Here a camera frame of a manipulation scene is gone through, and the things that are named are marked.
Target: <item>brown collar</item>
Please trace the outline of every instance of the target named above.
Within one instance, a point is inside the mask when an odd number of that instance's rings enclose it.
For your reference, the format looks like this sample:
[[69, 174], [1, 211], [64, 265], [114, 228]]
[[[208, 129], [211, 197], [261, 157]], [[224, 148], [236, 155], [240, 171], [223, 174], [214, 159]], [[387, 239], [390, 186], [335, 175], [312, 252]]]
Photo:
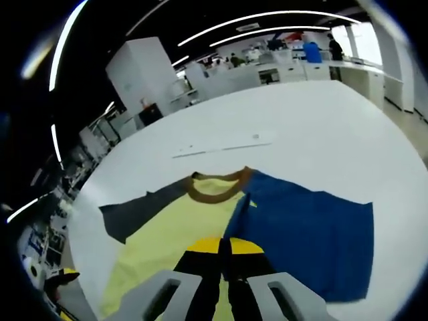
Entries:
[[[240, 171], [228, 174], [228, 175], [204, 175], [198, 172], [194, 172], [187, 178], [187, 190], [190, 198], [200, 203], [217, 204], [232, 198], [247, 184], [251, 177], [253, 170], [249, 167], [244, 167]], [[237, 181], [234, 186], [228, 189], [226, 192], [218, 195], [206, 195], [199, 192], [193, 185], [193, 179], [221, 179], [222, 181], [233, 182]]]

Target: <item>floor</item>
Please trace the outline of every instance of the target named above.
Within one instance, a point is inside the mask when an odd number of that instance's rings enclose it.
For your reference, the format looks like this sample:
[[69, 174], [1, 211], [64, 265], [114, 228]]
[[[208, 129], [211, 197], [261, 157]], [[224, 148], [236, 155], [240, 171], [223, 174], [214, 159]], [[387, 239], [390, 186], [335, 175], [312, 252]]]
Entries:
[[403, 112], [386, 100], [382, 110], [403, 131], [428, 169], [428, 124], [418, 113]]

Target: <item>window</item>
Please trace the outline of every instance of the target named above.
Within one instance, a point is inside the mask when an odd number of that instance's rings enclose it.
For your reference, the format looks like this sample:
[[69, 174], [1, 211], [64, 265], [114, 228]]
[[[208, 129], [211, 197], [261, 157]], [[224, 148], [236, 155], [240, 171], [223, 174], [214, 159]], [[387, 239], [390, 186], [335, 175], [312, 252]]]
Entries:
[[338, 27], [332, 28], [332, 35], [334, 39], [342, 47], [343, 54], [352, 57], [352, 49], [350, 48], [350, 42], [348, 38], [348, 33], [344, 25], [339, 25]]
[[382, 65], [381, 50], [376, 33], [369, 22], [351, 25], [358, 57]]

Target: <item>blue t-shirt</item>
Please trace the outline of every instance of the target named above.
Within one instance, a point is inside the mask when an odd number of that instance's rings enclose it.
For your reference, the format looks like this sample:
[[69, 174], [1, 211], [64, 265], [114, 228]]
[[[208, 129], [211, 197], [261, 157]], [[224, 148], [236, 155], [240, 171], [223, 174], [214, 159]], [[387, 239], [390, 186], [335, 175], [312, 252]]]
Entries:
[[277, 272], [288, 272], [329, 302], [365, 298], [370, 282], [374, 226], [372, 203], [254, 171], [225, 237], [260, 246]]
[[305, 43], [303, 45], [303, 51], [306, 54], [307, 62], [322, 62], [320, 48], [318, 48], [318, 45], [316, 43]]

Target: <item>yellow t-shirt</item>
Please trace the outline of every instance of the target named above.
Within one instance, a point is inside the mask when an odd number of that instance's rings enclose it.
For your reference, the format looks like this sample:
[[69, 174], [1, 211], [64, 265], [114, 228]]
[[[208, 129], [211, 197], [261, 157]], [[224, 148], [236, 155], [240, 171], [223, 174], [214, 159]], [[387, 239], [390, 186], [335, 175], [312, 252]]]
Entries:
[[[236, 181], [204, 179], [194, 181], [193, 186], [200, 193], [219, 195], [234, 184]], [[123, 295], [129, 290], [160, 270], [173, 270], [186, 248], [196, 241], [205, 237], [222, 237], [243, 195], [240, 191], [224, 202], [207, 204], [185, 194], [128, 237], [104, 290], [103, 317], [119, 309]], [[233, 320], [227, 299], [227, 282], [223, 280], [214, 320]]]

